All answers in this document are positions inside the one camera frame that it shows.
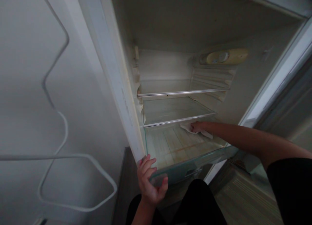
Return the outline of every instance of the open refrigerator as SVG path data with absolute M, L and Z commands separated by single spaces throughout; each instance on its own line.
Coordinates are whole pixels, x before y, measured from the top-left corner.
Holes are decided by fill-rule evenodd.
M 176 183 L 209 163 L 213 178 L 238 149 L 181 124 L 253 127 L 310 54 L 311 11 L 303 9 L 312 0 L 79 2 L 135 161 L 157 158 L 154 183 Z M 233 49 L 245 60 L 208 62 Z

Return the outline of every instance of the hand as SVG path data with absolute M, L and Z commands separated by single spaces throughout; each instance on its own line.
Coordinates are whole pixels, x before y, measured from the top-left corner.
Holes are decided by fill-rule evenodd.
M 162 180 L 161 187 L 154 187 L 149 181 L 151 175 L 157 170 L 157 168 L 151 168 L 151 165 L 155 162 L 156 158 L 150 160 L 148 154 L 144 160 L 140 160 L 137 169 L 142 200 L 154 206 L 163 200 L 168 190 L 168 177 Z
M 193 127 L 192 132 L 201 132 L 205 131 L 203 128 L 204 122 L 196 121 L 195 123 L 191 123 L 191 126 Z

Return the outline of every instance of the shelf trim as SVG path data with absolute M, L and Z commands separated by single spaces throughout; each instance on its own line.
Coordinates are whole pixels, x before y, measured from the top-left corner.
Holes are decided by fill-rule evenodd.
M 187 120 L 191 120 L 191 119 L 197 119 L 197 118 L 203 118 L 203 117 L 207 117 L 207 116 L 212 116 L 212 115 L 216 115 L 216 114 L 217 114 L 216 112 L 212 112 L 212 113 L 205 114 L 205 115 L 192 116 L 192 117 L 187 117 L 187 118 L 182 118 L 182 119 L 175 119 L 175 120 L 164 121 L 164 122 L 153 123 L 153 124 L 143 124 L 143 128 L 155 127 L 155 126 L 160 126 L 160 125 L 170 124 L 170 123 L 178 123 L 178 122 L 183 122 L 183 121 L 187 121 Z
M 206 89 L 206 90 L 191 90 L 191 91 L 178 91 L 178 92 L 164 92 L 164 93 L 150 93 L 150 94 L 138 94 L 138 97 L 156 97 L 164 95 L 179 95 L 179 94 L 199 94 L 199 93 L 211 93 L 229 91 L 229 88 L 222 89 Z

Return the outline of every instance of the finger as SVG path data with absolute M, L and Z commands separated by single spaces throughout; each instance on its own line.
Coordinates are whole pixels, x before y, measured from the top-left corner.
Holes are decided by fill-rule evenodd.
M 166 192 L 168 190 L 168 177 L 165 177 L 162 180 L 162 186 L 160 187 L 159 191 L 158 191 L 158 198 L 159 199 L 163 199 L 166 195 Z
M 150 169 L 150 167 L 152 166 L 152 164 L 154 164 L 156 162 L 156 158 L 153 158 L 153 159 L 151 159 L 151 160 L 148 160 L 145 164 L 144 164 L 144 166 L 143 166 L 143 168 L 142 168 L 142 174 L 145 174 L 145 172 L 148 170 L 148 169 Z
M 150 155 L 148 154 L 142 161 L 142 164 L 140 166 L 140 168 L 142 169 L 144 167 L 144 164 L 150 159 Z
M 148 180 L 150 179 L 151 175 L 157 171 L 157 168 L 150 168 L 148 169 L 145 174 L 144 174 L 144 178 L 147 178 Z

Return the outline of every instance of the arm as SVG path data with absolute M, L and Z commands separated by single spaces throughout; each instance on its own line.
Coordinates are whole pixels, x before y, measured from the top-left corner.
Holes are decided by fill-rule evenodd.
M 142 199 L 136 210 L 132 225 L 150 225 L 152 223 L 156 205 L 163 200 L 167 192 L 168 177 L 163 179 L 160 188 L 155 188 L 149 181 L 151 175 L 157 170 L 157 168 L 151 168 L 152 164 L 155 162 L 156 158 L 150 160 L 150 155 L 147 155 L 144 160 L 140 160 L 139 162 L 137 176 L 139 179 Z
M 280 159 L 312 158 L 312 153 L 279 136 L 243 126 L 211 122 L 191 124 L 193 132 L 205 130 L 258 157 L 265 170 Z

